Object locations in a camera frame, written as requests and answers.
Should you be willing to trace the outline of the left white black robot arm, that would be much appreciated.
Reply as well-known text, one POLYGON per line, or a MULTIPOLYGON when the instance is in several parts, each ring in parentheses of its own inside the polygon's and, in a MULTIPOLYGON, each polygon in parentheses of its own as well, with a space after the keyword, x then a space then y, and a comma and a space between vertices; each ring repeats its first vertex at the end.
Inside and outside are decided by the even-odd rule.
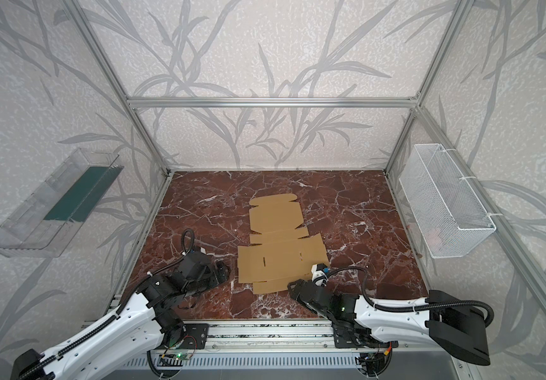
POLYGON ((223 261, 199 250, 146 275, 118 307, 42 353, 29 349, 13 364, 12 379, 102 379, 126 361, 189 337, 176 308, 224 284, 223 261))

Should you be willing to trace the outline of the brown cardboard box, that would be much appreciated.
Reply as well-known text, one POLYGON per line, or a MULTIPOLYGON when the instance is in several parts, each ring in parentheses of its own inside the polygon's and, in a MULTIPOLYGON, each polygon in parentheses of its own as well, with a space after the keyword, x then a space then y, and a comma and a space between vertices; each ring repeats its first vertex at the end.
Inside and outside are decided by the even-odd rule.
POLYGON ((238 247, 238 283, 250 284, 256 295, 276 293, 310 280, 313 267, 330 265, 323 238, 309 233, 295 194, 257 197, 249 205, 250 243, 238 247))

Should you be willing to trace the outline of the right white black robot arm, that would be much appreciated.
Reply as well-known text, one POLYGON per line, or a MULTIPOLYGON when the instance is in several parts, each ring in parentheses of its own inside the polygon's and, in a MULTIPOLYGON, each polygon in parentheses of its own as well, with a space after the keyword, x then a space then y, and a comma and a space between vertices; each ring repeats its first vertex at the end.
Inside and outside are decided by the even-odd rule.
POLYGON ((333 293, 311 280, 289 283, 288 291, 293 300, 331 322, 336 348, 437 344, 463 362, 491 364, 486 329, 494 311, 484 302, 459 300, 437 290, 420 299, 368 299, 333 293))

